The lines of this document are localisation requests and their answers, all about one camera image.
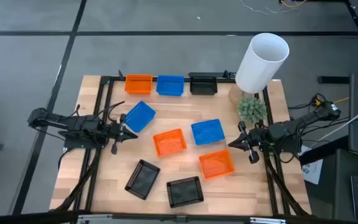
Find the blue plastic basket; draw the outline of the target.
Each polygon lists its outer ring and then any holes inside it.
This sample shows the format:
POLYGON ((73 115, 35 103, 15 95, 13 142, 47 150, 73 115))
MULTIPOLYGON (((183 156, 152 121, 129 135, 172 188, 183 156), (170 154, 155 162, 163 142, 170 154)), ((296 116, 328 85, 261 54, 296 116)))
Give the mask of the blue plastic basket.
POLYGON ((144 101, 140 101, 126 114, 125 124, 134 132, 139 133, 153 120, 155 114, 153 108, 144 101))
POLYGON ((184 92, 184 76, 159 75, 156 91, 159 95, 182 96, 184 92))
POLYGON ((219 119, 211 119, 191 125, 195 144, 205 145, 225 139, 223 128, 219 119))

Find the orange plastic basket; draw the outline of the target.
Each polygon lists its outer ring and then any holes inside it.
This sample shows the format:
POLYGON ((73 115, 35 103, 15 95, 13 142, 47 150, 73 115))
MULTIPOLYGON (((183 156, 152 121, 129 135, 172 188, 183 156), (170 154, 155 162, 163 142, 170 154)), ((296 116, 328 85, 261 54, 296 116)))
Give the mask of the orange plastic basket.
POLYGON ((227 149, 199 156, 201 170, 205 179, 213 179, 234 173, 235 168, 227 149))
POLYGON ((149 74, 128 74, 125 91, 130 95, 149 95, 152 90, 153 77, 149 74))
POLYGON ((181 129, 173 129, 153 136, 155 151, 158 157, 185 151, 186 141, 181 129))

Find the black crossbar with silver brackets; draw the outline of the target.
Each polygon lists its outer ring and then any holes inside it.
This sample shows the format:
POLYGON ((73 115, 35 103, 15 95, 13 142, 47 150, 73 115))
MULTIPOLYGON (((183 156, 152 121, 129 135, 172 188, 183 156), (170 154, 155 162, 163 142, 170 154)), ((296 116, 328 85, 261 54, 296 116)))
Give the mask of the black crossbar with silver brackets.
POLYGON ((117 220, 158 220, 177 223, 188 222, 242 222, 245 224, 358 224, 358 222, 318 218, 311 215, 274 215, 274 216, 226 216, 226 215, 156 215, 135 213, 91 213, 86 210, 51 211, 0 216, 0 224, 59 224, 75 221, 117 220))

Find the white paper sheet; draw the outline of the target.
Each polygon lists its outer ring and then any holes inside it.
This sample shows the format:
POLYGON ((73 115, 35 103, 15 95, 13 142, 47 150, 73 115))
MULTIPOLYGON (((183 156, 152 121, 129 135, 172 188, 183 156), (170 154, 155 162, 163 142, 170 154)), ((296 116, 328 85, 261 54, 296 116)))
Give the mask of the white paper sheet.
POLYGON ((322 159, 316 162, 312 162, 310 164, 303 165, 301 167, 303 173, 303 179, 309 183, 318 185, 320 180, 322 165, 323 165, 322 159))

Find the black plastic basket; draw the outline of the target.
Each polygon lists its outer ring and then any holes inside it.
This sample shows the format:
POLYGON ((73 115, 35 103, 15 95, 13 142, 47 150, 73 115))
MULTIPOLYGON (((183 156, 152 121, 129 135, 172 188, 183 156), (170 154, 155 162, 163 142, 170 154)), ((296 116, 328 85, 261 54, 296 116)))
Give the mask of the black plastic basket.
POLYGON ((218 92, 216 77, 191 77, 190 92, 192 95, 215 95, 218 92))
POLYGON ((167 182, 166 186, 170 208, 204 201, 201 182, 198 176, 167 182))
POLYGON ((159 172, 160 168, 140 159, 124 189, 136 197, 146 200, 159 172))

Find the white cylindrical lamp shade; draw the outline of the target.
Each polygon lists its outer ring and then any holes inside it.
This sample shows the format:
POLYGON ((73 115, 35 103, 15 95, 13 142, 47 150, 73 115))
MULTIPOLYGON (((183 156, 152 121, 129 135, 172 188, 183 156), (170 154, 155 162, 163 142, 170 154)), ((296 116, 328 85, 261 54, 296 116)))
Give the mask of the white cylindrical lamp shade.
POLYGON ((255 35, 237 70, 236 85, 246 93, 262 91, 289 54, 290 48, 280 36, 271 33, 255 35))

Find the green potted plant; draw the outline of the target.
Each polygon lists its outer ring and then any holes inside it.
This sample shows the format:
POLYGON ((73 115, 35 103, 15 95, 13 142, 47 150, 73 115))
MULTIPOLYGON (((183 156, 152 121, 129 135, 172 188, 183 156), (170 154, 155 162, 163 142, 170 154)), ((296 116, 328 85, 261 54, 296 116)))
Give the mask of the green potted plant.
POLYGON ((267 118, 264 102, 255 97, 244 97, 237 104, 239 117, 245 123, 256 123, 267 118))

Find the black floor bar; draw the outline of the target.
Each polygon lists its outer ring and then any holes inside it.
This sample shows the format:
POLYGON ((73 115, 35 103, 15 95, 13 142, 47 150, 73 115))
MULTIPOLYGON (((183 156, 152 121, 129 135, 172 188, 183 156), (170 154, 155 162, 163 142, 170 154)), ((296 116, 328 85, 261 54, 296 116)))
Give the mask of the black floor bar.
POLYGON ((317 82, 320 84, 349 84, 349 77, 318 76, 317 82))

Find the thin white rod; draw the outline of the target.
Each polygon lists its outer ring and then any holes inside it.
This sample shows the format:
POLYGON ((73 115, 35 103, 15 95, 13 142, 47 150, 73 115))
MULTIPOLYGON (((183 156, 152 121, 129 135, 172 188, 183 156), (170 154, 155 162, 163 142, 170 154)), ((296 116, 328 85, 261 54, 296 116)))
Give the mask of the thin white rod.
POLYGON ((330 133, 327 133, 327 134, 324 135, 323 137, 319 138, 315 143, 313 143, 313 144, 310 146, 310 149, 313 149, 314 146, 317 145, 318 143, 324 142, 324 140, 325 140, 328 136, 330 136, 330 135, 336 133, 337 131, 339 131, 340 129, 346 127, 347 125, 351 124, 353 121, 355 121, 355 120, 357 120, 357 119, 358 119, 358 114, 355 115, 352 119, 346 121, 345 123, 342 122, 342 125, 341 125, 340 127, 336 128, 336 129, 334 129, 334 130, 332 130, 330 133))

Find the black aluminium table frame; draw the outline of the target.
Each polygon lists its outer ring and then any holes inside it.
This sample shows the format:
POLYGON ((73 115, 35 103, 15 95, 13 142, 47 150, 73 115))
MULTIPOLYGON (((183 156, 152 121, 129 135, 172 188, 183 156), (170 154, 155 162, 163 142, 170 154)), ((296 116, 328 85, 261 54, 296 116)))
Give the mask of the black aluminium table frame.
POLYGON ((78 95, 82 113, 92 112, 95 103, 110 103, 115 105, 111 116, 116 118, 144 101, 156 114, 137 139, 119 145, 117 154, 111 153, 110 146, 102 150, 98 170, 84 188, 81 207, 100 213, 271 216, 272 206, 276 205, 277 212, 293 214, 293 209, 266 172, 264 161, 251 164, 248 153, 228 146, 239 136, 239 117, 236 107, 229 101, 229 90, 234 84, 230 80, 222 81, 213 96, 192 95, 189 91, 181 97, 160 96, 155 91, 149 95, 129 95, 125 92, 124 81, 118 77, 84 76, 78 95), (196 145, 191 125, 211 119, 220 120, 225 139, 196 145), (183 131, 187 149, 158 157, 153 136, 173 129, 183 131), (234 173, 201 179, 203 202, 170 208, 167 182, 201 177, 199 156, 223 149, 231 155, 234 173), (146 200, 124 189, 140 159, 160 168, 146 200))

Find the round wooden lamp base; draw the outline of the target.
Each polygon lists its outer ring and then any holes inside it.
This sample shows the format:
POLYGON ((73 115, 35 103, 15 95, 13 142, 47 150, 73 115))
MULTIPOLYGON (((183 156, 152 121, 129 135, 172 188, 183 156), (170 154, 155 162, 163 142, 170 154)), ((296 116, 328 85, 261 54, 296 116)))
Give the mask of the round wooden lamp base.
POLYGON ((242 91, 236 84, 229 90, 229 101, 235 106, 239 104, 241 99, 248 97, 254 97, 254 94, 242 91))

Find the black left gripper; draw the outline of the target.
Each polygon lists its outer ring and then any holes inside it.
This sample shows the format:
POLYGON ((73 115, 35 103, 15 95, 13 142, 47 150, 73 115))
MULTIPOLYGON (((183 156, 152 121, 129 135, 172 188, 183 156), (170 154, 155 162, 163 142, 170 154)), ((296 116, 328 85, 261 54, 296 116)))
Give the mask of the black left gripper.
POLYGON ((110 123, 108 124, 108 136, 114 139, 114 143, 111 148, 112 154, 117 154, 118 145, 126 140, 137 139, 135 133, 124 128, 124 122, 126 120, 126 114, 121 114, 119 117, 119 121, 109 119, 110 123))

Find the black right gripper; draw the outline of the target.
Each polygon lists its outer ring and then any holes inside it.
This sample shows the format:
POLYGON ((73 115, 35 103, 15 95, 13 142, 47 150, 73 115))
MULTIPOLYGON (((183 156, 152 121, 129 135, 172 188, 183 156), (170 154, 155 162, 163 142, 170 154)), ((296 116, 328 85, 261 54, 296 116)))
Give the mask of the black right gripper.
POLYGON ((249 132, 246 131, 246 124, 243 121, 239 122, 238 128, 241 132, 239 137, 230 144, 229 147, 237 148, 243 151, 249 152, 249 160, 251 164, 255 164, 259 161, 259 155, 254 147, 259 146, 261 142, 261 136, 258 129, 251 129, 249 132))

